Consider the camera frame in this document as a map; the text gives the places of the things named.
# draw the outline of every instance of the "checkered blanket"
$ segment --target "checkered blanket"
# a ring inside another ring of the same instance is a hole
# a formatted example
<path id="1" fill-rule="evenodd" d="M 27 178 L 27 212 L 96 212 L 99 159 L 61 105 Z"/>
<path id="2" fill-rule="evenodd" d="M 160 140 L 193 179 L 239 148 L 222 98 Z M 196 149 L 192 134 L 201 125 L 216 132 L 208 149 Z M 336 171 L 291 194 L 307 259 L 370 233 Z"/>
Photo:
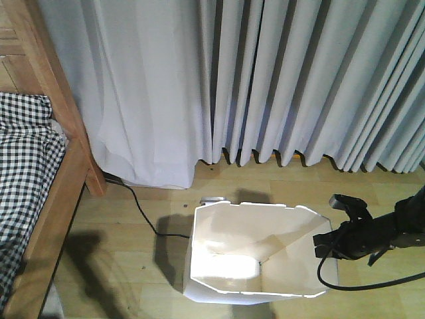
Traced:
<path id="1" fill-rule="evenodd" d="M 46 96 L 0 93 L 0 314 L 65 153 Z"/>

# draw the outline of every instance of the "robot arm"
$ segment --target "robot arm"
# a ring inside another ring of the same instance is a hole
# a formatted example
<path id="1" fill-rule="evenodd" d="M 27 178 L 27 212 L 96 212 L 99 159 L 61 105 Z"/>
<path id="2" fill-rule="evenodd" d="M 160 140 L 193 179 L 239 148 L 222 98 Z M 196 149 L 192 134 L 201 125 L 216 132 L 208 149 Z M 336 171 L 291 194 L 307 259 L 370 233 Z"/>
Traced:
<path id="1" fill-rule="evenodd" d="M 425 246 L 425 186 L 415 196 L 397 202 L 394 212 L 374 219 L 362 199 L 335 194 L 329 204 L 344 210 L 350 221 L 313 236 L 316 257 L 355 260 L 371 255 L 372 266 L 389 249 Z"/>

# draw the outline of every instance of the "wooden plank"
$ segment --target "wooden plank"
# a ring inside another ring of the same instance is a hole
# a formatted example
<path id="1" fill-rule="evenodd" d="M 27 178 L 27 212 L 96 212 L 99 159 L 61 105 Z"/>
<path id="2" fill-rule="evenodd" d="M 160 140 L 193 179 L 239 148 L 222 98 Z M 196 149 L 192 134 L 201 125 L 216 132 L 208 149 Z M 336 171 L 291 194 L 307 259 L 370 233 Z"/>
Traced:
<path id="1" fill-rule="evenodd" d="M 64 128 L 68 137 L 78 138 L 82 143 L 84 154 L 90 164 L 86 180 L 90 193 L 104 195 L 106 182 L 92 156 L 84 123 L 75 105 L 37 2 L 31 0 L 2 0 L 2 2 L 22 42 L 24 52 L 33 66 L 42 91 L 52 100 L 56 120 Z"/>
<path id="2" fill-rule="evenodd" d="M 37 318 L 80 195 L 88 163 L 80 141 L 70 142 L 25 251 L 25 272 L 15 280 L 5 319 Z"/>
<path id="3" fill-rule="evenodd" d="M 17 39 L 17 36 L 13 29 L 0 27 L 0 39 Z"/>
<path id="4" fill-rule="evenodd" d="M 12 79 L 17 92 L 25 94 L 43 94 L 43 90 L 25 55 L 8 55 L 3 64 Z"/>
<path id="5" fill-rule="evenodd" d="M 12 22 L 9 20 L 2 3 L 0 3 L 0 28 L 12 29 Z"/>
<path id="6" fill-rule="evenodd" d="M 24 55 L 21 42 L 18 39 L 0 39 L 0 55 L 19 54 Z"/>
<path id="7" fill-rule="evenodd" d="M 16 89 L 15 83 L 13 83 L 11 76 L 7 72 L 5 59 L 6 59 L 5 56 L 1 58 L 1 63 L 0 63 L 0 91 L 16 93 L 18 91 Z"/>

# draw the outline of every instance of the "white cardboard box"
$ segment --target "white cardboard box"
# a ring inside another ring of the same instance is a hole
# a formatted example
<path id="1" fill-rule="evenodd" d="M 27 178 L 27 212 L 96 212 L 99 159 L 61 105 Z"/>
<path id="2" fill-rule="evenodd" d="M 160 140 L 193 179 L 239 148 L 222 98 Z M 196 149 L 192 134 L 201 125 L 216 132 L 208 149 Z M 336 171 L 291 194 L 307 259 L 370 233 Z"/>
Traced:
<path id="1" fill-rule="evenodd" d="M 307 207 L 219 201 L 195 209 L 183 294 L 196 302 L 258 304 L 326 292 L 316 277 L 313 236 L 329 220 Z M 337 284 L 337 261 L 322 277 Z"/>

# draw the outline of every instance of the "power cord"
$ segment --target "power cord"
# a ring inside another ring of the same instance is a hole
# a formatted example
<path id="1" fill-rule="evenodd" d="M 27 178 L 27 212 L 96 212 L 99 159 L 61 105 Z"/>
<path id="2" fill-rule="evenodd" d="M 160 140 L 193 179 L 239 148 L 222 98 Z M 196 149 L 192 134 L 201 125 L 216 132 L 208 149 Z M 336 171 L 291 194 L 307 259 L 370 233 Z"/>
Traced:
<path id="1" fill-rule="evenodd" d="M 120 182 L 120 181 L 116 181 L 116 180 L 114 180 L 114 179 L 110 179 L 110 178 L 105 178 L 105 180 L 106 180 L 108 183 L 116 184 L 116 185 L 122 186 L 122 187 L 124 187 L 124 188 L 128 189 L 129 191 L 131 191 L 131 194 L 133 194 L 133 198 L 134 198 L 134 200 L 135 200 L 135 203 L 136 203 L 136 205 L 137 205 L 137 208 L 139 209 L 140 213 L 141 213 L 141 214 L 142 214 L 142 216 L 145 218 L 145 220 L 147 221 L 147 223 L 149 224 L 149 226 L 152 228 L 152 230 L 153 230 L 153 232 L 155 233 L 155 235 L 157 235 L 157 236 L 161 236 L 161 237 L 182 237 L 182 238 L 187 238 L 187 239 L 188 239 L 188 238 L 190 238 L 190 236 L 183 235 L 183 234 L 160 233 L 159 231 L 157 231 L 157 230 L 155 229 L 155 227 L 153 226 L 152 222 L 149 220 L 149 218 L 147 218 L 147 216 L 146 216 L 145 212 L 143 211 L 143 209 L 141 208 L 141 206 L 140 206 L 140 204 L 139 204 L 139 201 L 138 201 L 138 199 L 137 199 L 137 195 L 135 194 L 134 190 L 133 190 L 130 186 L 128 186 L 128 185 L 126 185 L 126 184 L 124 184 L 124 183 L 122 183 L 122 182 Z"/>
<path id="2" fill-rule="evenodd" d="M 337 286 L 335 284 L 331 284 L 327 281 L 325 281 L 321 277 L 321 268 L 326 260 L 326 258 L 329 256 L 331 251 L 335 249 L 335 247 L 338 245 L 339 240 L 343 237 L 343 235 L 349 230 L 349 224 L 346 224 L 345 228 L 341 230 L 339 236 L 335 239 L 332 246 L 329 248 L 327 254 L 322 258 L 322 260 L 319 263 L 319 266 L 317 267 L 317 278 L 319 281 L 324 284 L 326 287 L 335 289 L 335 290 L 342 290 L 342 291 L 360 291 L 360 290 L 370 290 L 370 289 L 378 289 L 378 288 L 384 288 L 384 287 L 390 287 L 395 286 L 397 284 L 404 284 L 406 282 L 410 282 L 413 280 L 418 280 L 421 278 L 425 278 L 425 272 L 421 272 L 419 274 L 414 274 L 412 276 L 407 276 L 404 278 L 396 279 L 396 280 L 390 280 L 386 282 L 378 282 L 376 284 L 366 284 L 364 286 Z"/>

